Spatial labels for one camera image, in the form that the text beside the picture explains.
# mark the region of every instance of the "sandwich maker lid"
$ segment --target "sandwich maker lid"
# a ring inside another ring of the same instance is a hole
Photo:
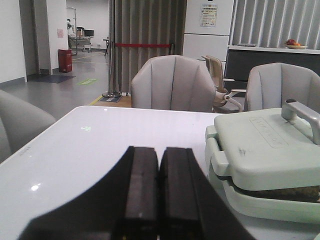
[[[206,129],[215,174],[249,191],[320,185],[319,119],[299,102],[217,116]]]

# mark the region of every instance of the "red trash bin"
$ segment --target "red trash bin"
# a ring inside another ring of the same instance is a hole
[[[68,73],[72,71],[71,49],[58,50],[59,72]]]

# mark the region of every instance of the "fruit bowl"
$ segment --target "fruit bowl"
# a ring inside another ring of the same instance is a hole
[[[289,49],[306,49],[308,46],[298,46],[298,45],[288,45],[285,44],[285,46]]]

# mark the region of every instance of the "gray curtain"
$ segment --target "gray curtain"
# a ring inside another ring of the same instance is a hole
[[[110,0],[110,39],[122,44],[174,44],[182,54],[187,0]],[[130,83],[144,63],[169,55],[168,48],[115,47],[111,44],[113,89],[130,92]]]

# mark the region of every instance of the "table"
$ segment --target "table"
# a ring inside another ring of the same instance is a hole
[[[85,46],[88,46],[88,53],[91,52],[91,38],[89,36],[68,36],[71,39],[71,45],[78,47],[77,45],[82,46],[82,51],[86,49]]]
[[[103,106],[75,108],[0,164],[0,239],[17,239],[30,219],[91,187],[128,146],[153,147],[159,160],[166,147],[192,148],[207,173],[205,129],[217,115]],[[224,192],[218,193],[226,202]],[[320,225],[232,212],[259,240],[311,240],[320,232]]]

